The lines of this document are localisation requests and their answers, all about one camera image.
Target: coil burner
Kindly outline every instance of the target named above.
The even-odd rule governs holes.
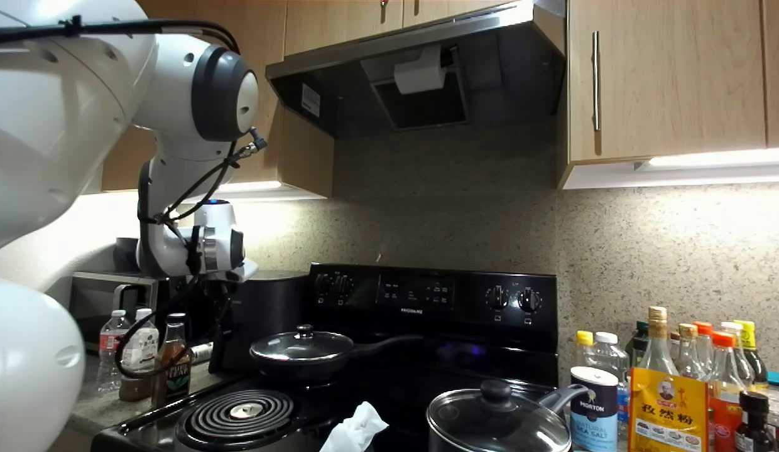
[[[198,450],[251,450],[282,440],[292,417],[294,403],[285,393],[240,390],[194,407],[178,443]]]

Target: range hood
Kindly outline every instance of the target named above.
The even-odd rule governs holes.
[[[290,56],[266,78],[334,139],[446,124],[537,121],[562,85],[562,0],[516,0]]]

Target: beige wall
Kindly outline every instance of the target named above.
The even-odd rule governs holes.
[[[779,366],[779,186],[561,193],[550,127],[429,128],[348,140],[321,203],[240,206],[261,270],[310,262],[552,271],[562,356],[574,329],[629,337],[746,317]]]

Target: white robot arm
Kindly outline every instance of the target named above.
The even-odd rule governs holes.
[[[253,124],[257,78],[236,54],[188,35],[90,27],[144,17],[133,0],[0,0],[0,247],[59,219],[138,124],[159,135],[142,170],[142,267],[185,277],[242,263],[226,203],[207,203],[185,237],[175,203],[213,192],[218,179],[201,177],[243,155],[228,140]],[[0,452],[45,450],[81,381],[67,312],[0,282]]]

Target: black pan handle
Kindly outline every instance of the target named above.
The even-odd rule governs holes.
[[[403,337],[388,337],[388,340],[374,341],[374,344],[359,344],[359,346],[355,346],[351,359],[371,356],[388,346],[413,344],[413,341],[422,341],[422,337],[420,334],[403,334]]]

